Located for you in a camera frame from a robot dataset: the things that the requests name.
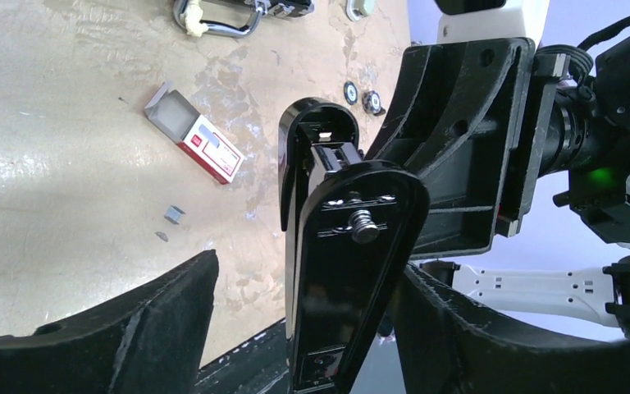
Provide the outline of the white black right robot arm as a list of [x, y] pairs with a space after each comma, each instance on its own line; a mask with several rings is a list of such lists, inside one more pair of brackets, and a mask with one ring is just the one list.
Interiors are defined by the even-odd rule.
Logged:
[[492, 270], [452, 262], [516, 235], [536, 182], [568, 173], [556, 206], [630, 251], [630, 16], [580, 44], [540, 41], [545, 1], [447, 1], [434, 45], [405, 51], [367, 152], [431, 195], [413, 257], [494, 309], [554, 314], [630, 335], [630, 255], [602, 268]]

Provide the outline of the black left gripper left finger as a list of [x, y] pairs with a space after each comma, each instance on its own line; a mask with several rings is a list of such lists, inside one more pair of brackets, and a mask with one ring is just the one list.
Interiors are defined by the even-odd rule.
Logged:
[[27, 337], [0, 337], [0, 393], [191, 393], [219, 262], [171, 271]]

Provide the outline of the black stapler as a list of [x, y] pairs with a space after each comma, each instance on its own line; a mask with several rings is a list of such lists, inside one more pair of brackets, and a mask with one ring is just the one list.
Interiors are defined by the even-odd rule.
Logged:
[[351, 391], [430, 205], [416, 175], [358, 142], [352, 112], [323, 98], [279, 121], [291, 393]]

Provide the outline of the small staple strip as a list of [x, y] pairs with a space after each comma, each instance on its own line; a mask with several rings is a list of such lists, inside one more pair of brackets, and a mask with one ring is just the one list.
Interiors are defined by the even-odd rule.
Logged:
[[185, 215], [185, 211], [182, 210], [181, 208], [175, 206], [175, 205], [171, 205], [166, 212], [164, 213], [164, 218], [174, 224], [174, 225], [179, 225], [180, 224], [180, 220], [183, 218], [183, 216]]

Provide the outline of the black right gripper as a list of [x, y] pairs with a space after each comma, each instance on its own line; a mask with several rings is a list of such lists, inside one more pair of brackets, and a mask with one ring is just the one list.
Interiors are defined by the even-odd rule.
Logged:
[[495, 236], [519, 233], [568, 64], [527, 38], [404, 51], [367, 156], [399, 164], [427, 189], [414, 259], [482, 254]]

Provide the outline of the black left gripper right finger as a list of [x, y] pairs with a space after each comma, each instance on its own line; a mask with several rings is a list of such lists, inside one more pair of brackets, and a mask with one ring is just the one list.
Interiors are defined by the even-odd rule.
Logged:
[[413, 265], [395, 289], [394, 329], [408, 393], [630, 393], [630, 338], [533, 326]]

